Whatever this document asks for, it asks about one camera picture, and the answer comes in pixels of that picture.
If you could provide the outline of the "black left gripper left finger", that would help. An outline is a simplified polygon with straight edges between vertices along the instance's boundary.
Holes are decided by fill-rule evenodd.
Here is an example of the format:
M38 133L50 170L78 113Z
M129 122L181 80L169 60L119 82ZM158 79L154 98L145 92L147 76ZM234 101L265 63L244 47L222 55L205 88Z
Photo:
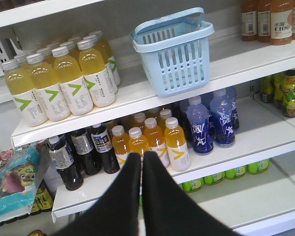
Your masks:
M137 236L141 157L130 153L104 194L55 236Z

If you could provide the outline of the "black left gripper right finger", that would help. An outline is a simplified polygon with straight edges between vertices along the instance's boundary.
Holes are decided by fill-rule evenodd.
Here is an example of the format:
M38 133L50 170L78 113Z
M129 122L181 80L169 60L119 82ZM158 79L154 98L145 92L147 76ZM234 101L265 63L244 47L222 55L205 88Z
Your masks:
M236 236L194 202L154 151L143 157L143 215L148 236Z

